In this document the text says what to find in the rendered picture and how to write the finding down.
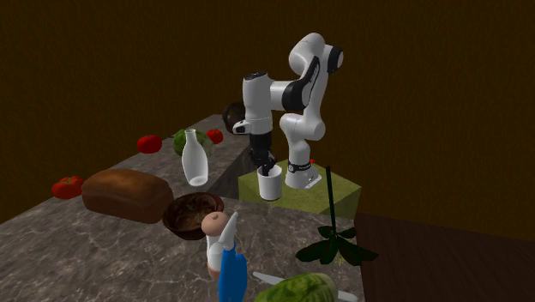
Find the brown bread loaf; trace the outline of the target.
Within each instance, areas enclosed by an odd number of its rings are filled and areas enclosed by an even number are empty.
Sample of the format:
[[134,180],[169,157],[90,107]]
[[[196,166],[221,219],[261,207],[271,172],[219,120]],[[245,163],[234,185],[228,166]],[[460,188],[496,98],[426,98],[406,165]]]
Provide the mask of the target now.
[[81,191],[88,210],[146,224],[161,220],[165,208],[174,200],[164,179],[130,169],[95,173],[84,182]]

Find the dark brown bowl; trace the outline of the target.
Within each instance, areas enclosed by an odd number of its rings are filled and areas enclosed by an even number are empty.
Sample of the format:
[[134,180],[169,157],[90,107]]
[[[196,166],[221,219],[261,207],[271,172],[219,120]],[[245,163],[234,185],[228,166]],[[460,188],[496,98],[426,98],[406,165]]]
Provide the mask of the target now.
[[189,193],[171,202],[162,215],[165,227],[181,239],[205,238],[201,223],[206,215],[224,210],[223,200],[209,192]]

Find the green robot stand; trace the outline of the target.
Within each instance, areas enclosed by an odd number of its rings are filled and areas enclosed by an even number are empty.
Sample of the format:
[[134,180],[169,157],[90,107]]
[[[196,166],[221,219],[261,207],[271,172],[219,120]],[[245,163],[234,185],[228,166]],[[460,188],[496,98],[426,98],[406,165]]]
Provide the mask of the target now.
[[[297,190],[282,184],[281,198],[267,202],[275,207],[298,209],[305,212],[330,215],[326,169],[313,164],[322,179],[310,189]],[[331,172],[334,213],[336,217],[353,219],[358,208],[361,187],[352,181]],[[256,171],[237,179],[239,199],[248,202],[266,203],[260,197]]]

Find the dark green plant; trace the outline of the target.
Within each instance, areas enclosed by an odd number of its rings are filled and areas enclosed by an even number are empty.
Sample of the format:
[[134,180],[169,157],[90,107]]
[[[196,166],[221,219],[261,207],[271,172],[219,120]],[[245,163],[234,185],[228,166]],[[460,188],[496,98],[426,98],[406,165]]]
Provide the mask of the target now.
[[357,235],[354,227],[343,231],[337,230],[330,166],[326,166],[326,176],[331,225],[319,226],[317,231],[323,236],[324,240],[304,247],[296,253],[295,257],[301,262],[307,263],[319,260],[321,264],[329,264],[340,254],[352,266],[360,266],[362,262],[374,261],[378,258],[377,253],[350,242],[350,239],[355,238]]

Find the green watermelon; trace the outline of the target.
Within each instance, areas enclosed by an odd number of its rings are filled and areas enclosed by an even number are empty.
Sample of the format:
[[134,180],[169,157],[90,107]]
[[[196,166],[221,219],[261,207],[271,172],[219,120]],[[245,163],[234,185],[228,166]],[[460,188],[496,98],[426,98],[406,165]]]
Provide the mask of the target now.
[[[202,131],[196,130],[195,136],[197,141],[203,147],[207,157],[212,156],[215,153],[215,144],[213,141]],[[178,131],[173,137],[173,148],[179,156],[183,154],[183,149],[186,143],[185,129]]]

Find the white vase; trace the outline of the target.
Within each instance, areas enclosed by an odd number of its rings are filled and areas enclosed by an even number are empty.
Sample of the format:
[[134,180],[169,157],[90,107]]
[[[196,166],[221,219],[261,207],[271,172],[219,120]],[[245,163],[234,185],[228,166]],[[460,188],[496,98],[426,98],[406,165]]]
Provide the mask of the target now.
[[207,156],[196,138],[195,129],[185,132],[186,143],[183,148],[182,166],[189,185],[202,186],[208,180]]

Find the black kettle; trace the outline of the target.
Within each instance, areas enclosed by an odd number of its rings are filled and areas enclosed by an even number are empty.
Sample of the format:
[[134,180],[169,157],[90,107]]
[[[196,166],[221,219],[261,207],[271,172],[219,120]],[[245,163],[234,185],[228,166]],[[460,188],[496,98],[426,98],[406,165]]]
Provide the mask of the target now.
[[221,114],[225,128],[229,133],[233,133],[235,123],[245,119],[245,107],[243,102],[233,102],[229,104]]

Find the green lettuce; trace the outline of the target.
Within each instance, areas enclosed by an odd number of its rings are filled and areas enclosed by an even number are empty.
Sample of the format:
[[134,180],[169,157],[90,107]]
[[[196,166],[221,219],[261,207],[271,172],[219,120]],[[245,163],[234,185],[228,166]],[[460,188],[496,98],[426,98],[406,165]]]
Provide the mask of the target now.
[[254,302],[337,302],[338,288],[323,273],[304,273],[261,291]]

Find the white knife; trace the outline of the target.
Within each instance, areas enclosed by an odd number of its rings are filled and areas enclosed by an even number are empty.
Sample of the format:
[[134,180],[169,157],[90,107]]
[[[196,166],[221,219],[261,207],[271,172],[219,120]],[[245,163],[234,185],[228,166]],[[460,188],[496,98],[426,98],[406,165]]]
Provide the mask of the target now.
[[[256,271],[253,272],[253,276],[262,281],[265,281],[270,285],[276,285],[284,280],[283,278],[279,278],[273,275],[266,275]],[[356,295],[343,291],[338,291],[338,299],[344,300],[346,302],[358,302],[358,297]]]

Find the white cup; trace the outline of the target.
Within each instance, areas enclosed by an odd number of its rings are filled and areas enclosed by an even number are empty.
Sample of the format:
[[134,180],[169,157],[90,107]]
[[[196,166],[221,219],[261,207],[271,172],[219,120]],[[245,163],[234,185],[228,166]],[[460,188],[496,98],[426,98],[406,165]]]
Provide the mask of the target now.
[[259,195],[262,200],[276,201],[282,195],[282,169],[274,165],[268,174],[262,174],[262,168],[257,169]]

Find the white and tan shaker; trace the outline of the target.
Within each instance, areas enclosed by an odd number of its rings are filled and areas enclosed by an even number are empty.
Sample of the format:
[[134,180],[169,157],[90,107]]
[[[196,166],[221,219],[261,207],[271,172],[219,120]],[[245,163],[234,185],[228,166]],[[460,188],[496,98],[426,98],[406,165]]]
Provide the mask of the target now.
[[207,271],[213,280],[219,279],[223,246],[220,235],[226,227],[229,216],[223,212],[207,214],[201,223],[201,229],[207,239]]

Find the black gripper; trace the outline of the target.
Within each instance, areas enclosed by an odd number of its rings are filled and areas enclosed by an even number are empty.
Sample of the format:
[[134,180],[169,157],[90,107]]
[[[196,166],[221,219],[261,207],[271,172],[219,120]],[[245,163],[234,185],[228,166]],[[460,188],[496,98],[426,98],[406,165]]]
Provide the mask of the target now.
[[[268,176],[269,172],[273,169],[276,161],[274,155],[269,152],[272,145],[272,132],[264,134],[250,134],[249,135],[250,147],[253,151],[249,152],[251,161],[256,167],[261,167],[261,175]],[[261,165],[261,160],[257,155],[265,155],[266,159]]]

